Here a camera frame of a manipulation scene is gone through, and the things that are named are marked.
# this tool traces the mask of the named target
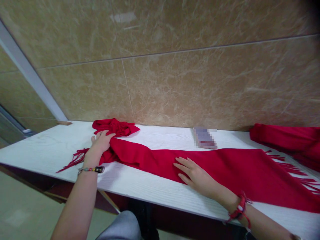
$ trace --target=folded red fabric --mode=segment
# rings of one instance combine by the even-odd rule
[[[115,133],[115,137],[129,136],[132,133],[140,130],[140,128],[136,127],[134,123],[119,122],[115,118],[96,120],[93,122],[92,128],[96,129],[94,134],[104,130],[109,130],[108,135]],[[67,166],[64,166],[62,169],[60,169],[57,173],[83,162],[84,155],[88,150],[89,148],[77,150],[77,152],[73,155],[72,161]]]
[[[282,127],[256,123],[251,140],[291,155],[320,172],[320,127]]]
[[[97,134],[100,131],[109,130],[108,134],[115,133],[115,137],[129,136],[140,130],[134,123],[119,122],[115,118],[96,120],[93,122],[92,127],[96,129],[94,134]]]

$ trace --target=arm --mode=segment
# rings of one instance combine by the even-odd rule
[[[176,160],[180,164],[174,163],[174,166],[189,176],[189,178],[187,178],[184,174],[179,174],[179,177],[186,184],[200,194],[220,203],[229,213],[233,213],[236,210],[240,202],[240,198],[237,195],[215,181],[205,170],[199,167],[191,159],[176,158]],[[251,222],[251,233],[258,240],[293,239],[292,234],[287,229],[249,204],[247,204],[245,214]],[[244,227],[248,226],[247,219],[244,217],[239,222]]]
[[[99,132],[97,139],[91,138],[92,146],[86,153],[83,167],[94,168],[99,165],[101,155],[110,147],[110,139],[115,134],[106,136],[108,130]],[[96,172],[83,171],[74,184],[70,196],[54,228],[51,240],[87,239],[91,217],[97,194]]]

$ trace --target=bracelet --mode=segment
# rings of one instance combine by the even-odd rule
[[[80,173],[82,173],[82,171],[85,171],[85,172],[96,172],[96,173],[103,173],[104,171],[104,167],[101,166],[101,167],[95,167],[95,168],[79,168],[79,171],[78,171],[78,176]]]
[[[245,217],[248,221],[248,227],[246,229],[248,232],[250,232],[251,222],[244,212],[246,211],[246,203],[252,203],[252,201],[246,197],[244,192],[242,194],[238,195],[238,197],[240,197],[241,200],[240,200],[239,205],[237,206],[237,209],[233,213],[229,213],[230,218],[227,221],[225,221],[224,223],[226,224],[233,219],[241,220],[243,217]]]

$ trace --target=gray pants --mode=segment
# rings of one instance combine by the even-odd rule
[[[136,216],[130,211],[120,213],[113,223],[96,240],[141,240]]]

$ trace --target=floor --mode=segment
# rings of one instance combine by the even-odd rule
[[[0,239],[49,240],[63,204],[44,196],[0,172]],[[115,215],[95,209],[88,240],[95,239]],[[161,240],[186,238],[159,231]]]

